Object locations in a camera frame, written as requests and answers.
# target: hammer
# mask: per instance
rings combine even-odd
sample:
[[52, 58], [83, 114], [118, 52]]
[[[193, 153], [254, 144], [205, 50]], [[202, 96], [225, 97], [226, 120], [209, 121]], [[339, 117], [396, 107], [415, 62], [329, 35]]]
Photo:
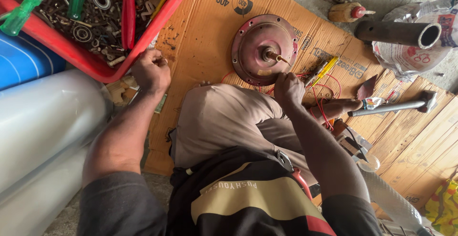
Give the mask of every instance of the hammer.
[[420, 94], [420, 99], [415, 101], [407, 101], [404, 103], [396, 103], [396, 104], [385, 104], [378, 107], [375, 107], [373, 110], [356, 110], [348, 112], [348, 116], [355, 117], [355, 116], [365, 116], [365, 115], [372, 115], [372, 114], [379, 114], [389, 111], [399, 111], [405, 109], [416, 108], [421, 113], [429, 113], [434, 105], [436, 104], [436, 96], [437, 92], [431, 90], [424, 90]]

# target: black t-shirt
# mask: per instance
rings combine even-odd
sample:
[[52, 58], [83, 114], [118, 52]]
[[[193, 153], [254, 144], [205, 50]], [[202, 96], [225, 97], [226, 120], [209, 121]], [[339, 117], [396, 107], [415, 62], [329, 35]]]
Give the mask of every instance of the black t-shirt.
[[174, 169], [169, 213], [140, 174], [117, 172], [83, 189], [79, 236], [380, 236], [371, 205], [336, 195], [323, 215], [272, 156], [234, 147]]

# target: yellow screwdriver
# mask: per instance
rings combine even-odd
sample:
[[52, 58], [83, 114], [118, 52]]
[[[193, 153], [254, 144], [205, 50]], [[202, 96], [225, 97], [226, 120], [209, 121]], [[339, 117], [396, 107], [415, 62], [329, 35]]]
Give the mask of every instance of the yellow screwdriver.
[[324, 77], [324, 75], [330, 70], [332, 69], [332, 67], [334, 67], [334, 65], [340, 60], [340, 58], [338, 56], [334, 56], [330, 61], [329, 63], [324, 66], [324, 69], [317, 75], [317, 79], [315, 80], [315, 82], [312, 83], [312, 87], [315, 86], [315, 84], [318, 83], [318, 81], [320, 79], [322, 79]]

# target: rusty pipe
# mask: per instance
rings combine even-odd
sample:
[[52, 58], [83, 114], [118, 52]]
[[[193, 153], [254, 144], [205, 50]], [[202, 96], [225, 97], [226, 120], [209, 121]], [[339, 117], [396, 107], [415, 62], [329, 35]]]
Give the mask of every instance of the rusty pipe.
[[441, 26], [438, 23], [362, 21], [354, 30], [354, 36], [360, 40], [417, 46], [421, 49], [432, 47], [440, 34]]

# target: metal pipe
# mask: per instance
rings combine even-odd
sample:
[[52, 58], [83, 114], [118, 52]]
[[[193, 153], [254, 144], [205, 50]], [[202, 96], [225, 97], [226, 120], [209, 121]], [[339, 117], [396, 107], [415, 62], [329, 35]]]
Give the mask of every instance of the metal pipe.
[[304, 87], [307, 87], [313, 79], [324, 69], [324, 66], [328, 64], [327, 60], [323, 60], [313, 71], [312, 73], [304, 80]]
[[386, 104], [376, 107], [373, 110], [356, 110], [348, 112], [348, 116], [355, 117], [355, 116], [365, 116], [365, 115], [373, 115], [373, 114], [380, 114], [390, 111], [398, 111], [398, 110], [405, 110], [405, 109], [413, 109], [419, 108], [423, 105], [427, 104], [426, 101], [417, 100], [417, 101], [409, 101], [404, 103], [396, 103], [396, 104]]
[[354, 30], [354, 36], [360, 40], [417, 46], [421, 49], [432, 47], [440, 34], [441, 26], [438, 23], [362, 21]]

